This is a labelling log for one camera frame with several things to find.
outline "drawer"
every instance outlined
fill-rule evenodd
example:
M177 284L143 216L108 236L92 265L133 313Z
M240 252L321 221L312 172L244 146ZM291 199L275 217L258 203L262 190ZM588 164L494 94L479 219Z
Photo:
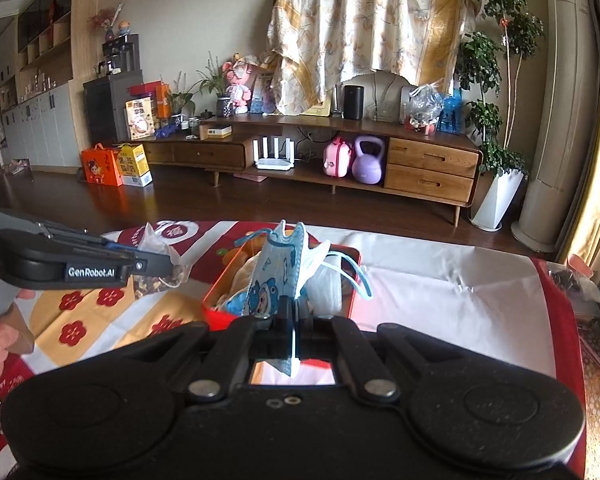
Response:
M473 178L478 165L478 157L478 153L474 152L456 150L428 142L391 138L387 162Z
M437 171L386 165L384 187L408 193L443 198L454 202L469 202L474 181L463 176Z
M246 168L244 146L228 142L178 142L173 147L174 162L205 168Z
M173 149L170 142L143 142L142 146L149 164L173 162Z

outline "white router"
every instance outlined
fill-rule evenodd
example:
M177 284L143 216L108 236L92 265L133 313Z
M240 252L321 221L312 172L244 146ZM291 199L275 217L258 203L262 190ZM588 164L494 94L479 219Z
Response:
M278 158L280 151L280 138L273 137L273 158L269 157L267 147L267 137L262 137L262 158L258 158L258 140L253 139L253 158L256 161L256 168L259 170L279 170L287 171L294 166L294 142L288 137L285 139L286 153L285 158Z

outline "pink mini suitcase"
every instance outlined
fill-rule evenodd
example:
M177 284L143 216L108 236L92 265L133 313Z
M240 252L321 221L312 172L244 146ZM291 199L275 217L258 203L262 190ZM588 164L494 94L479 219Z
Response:
M340 137L333 139L324 149L324 173L343 177L351 165L351 145Z

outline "kettlebell handle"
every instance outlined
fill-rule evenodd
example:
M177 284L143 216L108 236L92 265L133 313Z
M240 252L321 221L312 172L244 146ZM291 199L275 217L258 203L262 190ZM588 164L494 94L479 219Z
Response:
M362 135L356 138L356 156L362 156L365 154L362 151L362 147L360 146L361 142L372 142L373 144L377 144L378 146L380 146L380 153L378 155L378 158L384 157L384 142L382 141L382 139L378 139L377 137L370 135Z

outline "yellow gift box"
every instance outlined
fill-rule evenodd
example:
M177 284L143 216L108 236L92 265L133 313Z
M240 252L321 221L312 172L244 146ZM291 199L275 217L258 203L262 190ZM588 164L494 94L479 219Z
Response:
M137 146L122 144L116 163L118 164L120 175L140 177L149 171L149 163L146 161L142 144L138 144Z

